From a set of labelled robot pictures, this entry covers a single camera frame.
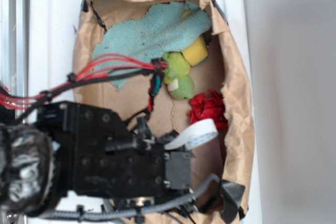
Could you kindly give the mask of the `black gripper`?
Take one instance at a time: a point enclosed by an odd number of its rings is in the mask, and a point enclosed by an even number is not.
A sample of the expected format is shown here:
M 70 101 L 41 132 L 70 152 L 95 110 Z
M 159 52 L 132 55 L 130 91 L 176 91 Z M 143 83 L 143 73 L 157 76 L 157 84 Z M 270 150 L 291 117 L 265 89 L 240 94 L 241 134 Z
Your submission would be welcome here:
M 57 196 L 72 190 L 126 205 L 140 197 L 164 202 L 190 191 L 190 152 L 166 147 L 176 131 L 156 137 L 140 117 L 131 132 L 115 112 L 73 102 L 42 106 L 36 126 L 58 145 Z

